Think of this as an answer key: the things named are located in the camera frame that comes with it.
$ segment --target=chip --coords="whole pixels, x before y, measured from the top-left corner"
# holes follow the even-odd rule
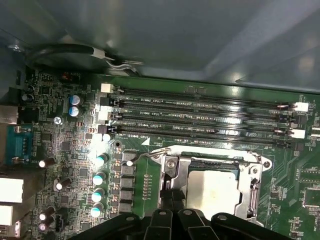
[[[134,193],[132,191],[120,191],[120,199],[124,200],[132,200],[134,197]]]
[[[110,206],[111,206],[111,207],[118,207],[118,206],[119,206],[119,202],[117,202],[117,201],[111,201],[111,202],[110,202]]]
[[[113,165],[113,171],[120,172],[121,166]]]
[[[61,196],[61,203],[62,204],[68,204],[69,203],[69,197],[68,196]]]
[[[320,207],[320,188],[306,188],[302,205],[304,207]]]
[[[120,183],[120,178],[119,177],[113,177],[112,178],[112,182],[115,184],[119,184]]]
[[[118,189],[112,189],[111,190],[111,194],[112,195],[119,195],[120,194],[120,191]]]
[[[121,178],[121,187],[132,188],[134,186],[133,178]]]
[[[125,175],[133,175],[135,173],[135,167],[123,165],[121,168],[121,173]]]
[[[84,118],[84,124],[92,124],[94,122],[93,116],[85,116]]]
[[[96,100],[96,95],[92,92],[88,92],[86,94],[86,100],[87,101],[94,101],[94,100]]]
[[[115,159],[122,159],[122,154],[121,154],[121,153],[115,153],[115,154],[113,155],[113,157],[114,157]]]
[[[115,218],[115,217],[117,217],[118,216],[118,213],[110,213],[109,214],[109,218],[110,219],[113,219],[113,218]]]
[[[91,133],[86,133],[85,134],[85,139],[92,139],[92,134]]]
[[[41,92],[42,95],[44,95],[44,94],[50,94],[50,87],[48,87],[48,86],[42,86],[40,92]]]
[[[88,229],[90,229],[90,228],[91,228],[91,225],[90,225],[89,222],[83,222],[83,223],[81,224],[81,229],[82,229],[82,231],[88,230]]]
[[[132,212],[132,204],[121,202],[119,204],[119,212],[120,213],[131,213]]]
[[[80,177],[87,177],[87,176],[88,176],[88,169],[86,169],[86,168],[80,168],[80,169],[79,169],[79,176],[80,176]]]
[[[42,133],[41,139],[42,139],[42,141],[51,141],[52,135],[51,135],[51,133]]]
[[[61,150],[62,151],[69,151],[70,150],[70,142],[68,141],[63,141],[61,143]]]

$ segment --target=black dimm slot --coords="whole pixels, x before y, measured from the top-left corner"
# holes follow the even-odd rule
[[[216,101],[217,103],[226,103],[226,104],[255,104],[258,106],[270,106],[270,107],[277,107],[279,102],[267,102],[267,101],[250,101],[250,100],[243,100],[243,99],[236,99],[236,98],[224,98],[224,97],[214,97],[209,95],[186,95],[183,93],[171,93],[171,92],[161,92],[161,91],[151,91],[151,90],[141,90],[141,89],[123,89],[126,95],[135,95],[135,96],[145,96],[145,97],[154,97],[154,96],[162,96],[174,99],[181,99],[181,100],[208,100],[210,102]]]
[[[277,144],[276,141],[273,142],[259,142],[256,141],[256,139],[254,139],[253,141],[248,141],[245,139],[240,139],[240,140],[231,140],[231,139],[211,139],[211,138],[199,138],[199,137],[185,137],[185,136],[173,136],[172,134],[167,135],[167,134],[162,134],[162,133],[152,133],[152,132],[140,132],[140,131],[130,131],[130,130],[121,130],[118,132],[119,134],[124,134],[124,135],[143,135],[143,136],[147,136],[147,137],[162,137],[162,138],[171,138],[171,139],[175,139],[175,138],[179,138],[182,140],[188,140],[188,141],[212,141],[215,143],[243,143],[243,144],[255,144],[258,146],[265,146],[265,147],[273,147]]]
[[[189,138],[206,138],[206,139],[214,139],[214,140],[223,140],[223,141],[244,141],[248,143],[255,142],[263,142],[263,143],[272,143],[274,140],[285,140],[285,139],[267,139],[258,138],[258,137],[249,137],[249,136],[230,136],[230,135],[218,135],[218,134],[207,134],[207,133],[198,133],[198,132],[182,132],[182,131],[173,131],[173,130],[163,130],[163,129],[154,129],[154,128],[146,128],[146,127],[130,127],[130,126],[120,126],[118,128],[120,131],[127,132],[138,132],[138,133],[154,133],[159,135],[166,136],[181,136],[181,137],[189,137]]]
[[[122,104],[121,107],[122,108],[143,108],[144,103],[136,103],[136,102],[126,102],[125,104]],[[154,106],[152,103],[147,103],[147,106],[151,106],[151,107],[145,107],[145,109],[162,109],[162,110],[168,110],[168,111],[172,111],[172,112],[178,112],[181,111],[181,109],[183,109],[184,111],[188,111],[190,113],[203,113],[203,114],[207,114],[207,113],[214,113],[217,115],[221,115],[221,116],[231,116],[231,117],[249,117],[249,118],[254,118],[254,117],[259,117],[259,118],[263,118],[263,119],[273,119],[276,120],[278,119],[276,115],[273,114],[267,114],[267,113],[257,113],[257,112],[227,112],[225,110],[221,110],[221,109],[202,109],[199,108],[195,109],[194,107],[191,106],[181,106],[181,107],[174,107],[171,106],[170,108],[168,108],[167,105],[165,104],[158,104],[157,106]]]
[[[175,128],[175,127],[182,127],[182,128],[186,128],[186,130],[188,128],[193,128],[193,129],[203,129],[203,131],[201,132],[207,132],[207,133],[216,133],[216,134],[222,134],[222,131],[239,131],[239,132],[244,132],[246,134],[273,134],[274,133],[274,128],[261,128],[261,129],[254,129],[253,127],[241,127],[241,126],[235,126],[235,127],[227,127],[227,126],[217,126],[217,125],[198,125],[198,124],[182,124],[182,123],[172,123],[172,122],[159,122],[159,121],[150,121],[150,120],[140,120],[140,119],[130,119],[130,118],[126,118],[123,120],[116,120],[114,121],[114,123],[111,123],[111,125],[113,126],[128,126],[125,125],[123,122],[128,122],[128,123],[132,123],[132,125],[129,125],[129,127],[140,127],[139,125],[144,125],[144,124],[148,124],[150,126],[154,125],[155,128],[158,129],[164,129],[164,128],[160,128],[158,126],[163,126],[166,127],[168,126],[169,128]]]

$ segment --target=electrolytic capacitor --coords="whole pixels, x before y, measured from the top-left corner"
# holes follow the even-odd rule
[[[53,216],[48,216],[44,221],[42,221],[38,229],[42,232],[48,229],[48,227],[55,221],[55,218]]]
[[[69,115],[71,117],[78,118],[78,117],[81,117],[82,114],[83,114],[83,111],[79,106],[72,106],[69,108]]]
[[[35,91],[35,87],[32,86],[32,85],[28,85],[26,90],[25,90],[25,93],[26,94],[32,94],[34,91]]]
[[[22,101],[31,103],[35,100],[35,97],[31,94],[23,94],[21,97]]]
[[[91,199],[95,203],[98,203],[101,201],[101,199],[104,197],[105,194],[106,194],[105,190],[99,187],[96,190],[94,190],[94,192],[91,195]]]
[[[105,154],[101,154],[101,155],[99,155],[99,156],[97,156],[96,158],[95,158],[95,160],[94,160],[94,164],[98,167],[98,168],[100,168],[100,167],[102,167],[104,164],[105,164],[105,162],[108,160],[108,157],[105,155]]]
[[[69,97],[69,101],[72,105],[82,105],[84,103],[84,99],[78,95],[72,95]]]
[[[71,178],[70,178],[70,177],[67,177],[67,178],[65,178],[64,180],[58,182],[58,183],[55,185],[55,188],[60,191],[60,190],[62,190],[63,188],[70,186],[71,183],[72,183]]]
[[[106,180],[107,176],[103,171],[99,171],[96,175],[92,178],[92,182],[94,185],[101,185],[104,180]]]
[[[90,210],[90,215],[94,218],[100,216],[101,212],[104,210],[104,205],[101,202],[96,202],[93,205],[93,208]]]
[[[48,217],[50,217],[52,214],[56,212],[55,208],[53,206],[49,206],[46,210],[40,213],[39,219],[41,221],[46,220]]]
[[[54,157],[48,157],[44,160],[39,161],[39,167],[40,168],[47,168],[49,166],[52,166],[56,163],[56,160]]]

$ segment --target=dimm slot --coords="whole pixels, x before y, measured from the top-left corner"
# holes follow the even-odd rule
[[[212,139],[212,138],[201,138],[201,137],[186,137],[186,136],[175,136],[172,134],[160,134],[160,133],[153,133],[153,132],[140,132],[140,131],[131,131],[131,130],[120,130],[118,131],[119,134],[127,135],[127,136],[147,136],[147,137],[161,137],[161,138],[170,138],[170,139],[179,139],[177,142],[197,142],[201,144],[201,142],[209,142],[211,141],[213,143],[239,143],[239,144],[255,144],[258,146],[264,146],[264,147],[274,147],[277,145],[276,141],[273,142],[260,142],[256,141],[256,139],[253,139],[252,141],[246,140],[246,139],[239,139],[239,140],[233,140],[233,139]]]
[[[206,138],[206,139],[217,139],[224,141],[244,141],[248,143],[263,142],[263,143],[272,143],[273,141],[285,140],[283,138],[258,138],[250,136],[230,136],[230,135],[218,135],[218,134],[208,134],[208,133],[198,133],[198,132],[183,132],[183,131],[174,131],[174,130],[165,130],[165,129],[154,129],[147,127],[130,127],[130,126],[120,126],[118,130],[127,131],[127,132],[139,132],[139,133],[154,133],[159,135],[166,136],[175,136],[175,137],[189,137],[189,138]]]
[[[250,100],[243,100],[243,99],[236,99],[236,98],[224,98],[224,97],[214,97],[209,95],[186,95],[183,93],[171,93],[171,92],[161,92],[161,91],[151,91],[147,89],[129,89],[125,88],[123,89],[124,94],[126,95],[135,95],[135,96],[145,96],[145,97],[154,97],[154,96],[163,96],[168,98],[174,98],[174,99],[181,99],[181,100],[208,100],[210,102],[217,102],[217,103],[226,103],[226,104],[256,104],[260,106],[270,106],[270,107],[277,107],[279,102],[267,102],[267,101],[250,101]]]
[[[169,122],[158,122],[149,120],[137,120],[137,119],[125,119],[115,120],[109,122],[112,126],[127,126],[127,127],[143,127],[159,130],[171,130],[171,131],[190,131],[193,133],[207,133],[226,136],[250,136],[253,138],[268,138],[274,134],[273,130],[253,130],[241,127],[217,127],[208,125],[194,125],[194,124],[170,124]]]
[[[161,121],[175,121],[178,123],[202,123],[202,124],[227,124],[227,125],[253,125],[273,128],[287,128],[287,123],[275,122],[274,120],[265,121],[264,118],[248,119],[247,117],[222,117],[215,114],[191,114],[189,112],[172,112],[172,111],[148,111],[138,109],[121,108],[120,113],[124,118],[137,118],[145,120],[158,119]]]

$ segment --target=black chip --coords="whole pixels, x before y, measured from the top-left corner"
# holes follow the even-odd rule
[[[69,197],[68,196],[61,196],[61,203],[62,204],[68,204],[69,203]]]
[[[110,202],[110,206],[111,207],[118,207],[119,206],[119,202],[118,201],[111,201]]]
[[[113,157],[114,157],[115,159],[122,159],[122,154],[121,154],[121,153],[115,153],[115,154],[113,155]]]
[[[91,226],[90,226],[90,223],[88,223],[88,222],[83,222],[83,223],[81,224],[81,230],[82,230],[82,231],[88,230],[88,229],[90,229],[90,228],[91,228]]]
[[[119,184],[120,183],[120,177],[113,177],[112,178],[112,182],[115,184]]]
[[[52,139],[51,133],[42,133],[41,139],[43,141],[51,141],[51,139]]]
[[[196,89],[196,92],[198,94],[206,94],[207,93],[207,89],[203,88],[203,87],[199,87],[199,88]]]
[[[307,123],[307,116],[301,115],[298,116],[298,124],[306,124]]]
[[[92,139],[92,134],[91,133],[86,133],[85,134],[85,139]]]
[[[69,151],[70,150],[70,142],[68,141],[63,141],[61,143],[61,150],[62,151]]]
[[[121,166],[113,165],[113,171],[121,172]]]
[[[112,195],[119,195],[120,194],[120,190],[119,189],[112,189],[111,190],[111,194]]]
[[[86,168],[80,168],[80,169],[79,169],[79,176],[80,176],[80,177],[88,177],[88,169],[86,169]]]
[[[85,116],[84,118],[84,124],[92,124],[94,122],[93,116]]]
[[[185,90],[185,93],[194,94],[196,89],[193,86],[188,86]]]
[[[117,217],[118,216],[118,213],[110,213],[109,214],[109,218],[110,219],[113,219],[113,218],[115,218],[115,217]]]
[[[42,86],[40,92],[41,94],[50,94],[50,87]]]
[[[96,100],[96,95],[92,92],[89,92],[86,94],[86,100],[87,101],[94,101],[94,100]]]
[[[110,97],[100,97],[100,106],[110,106]]]
[[[295,144],[294,150],[301,152],[304,150],[304,147],[305,147],[305,144],[303,142],[299,142]]]

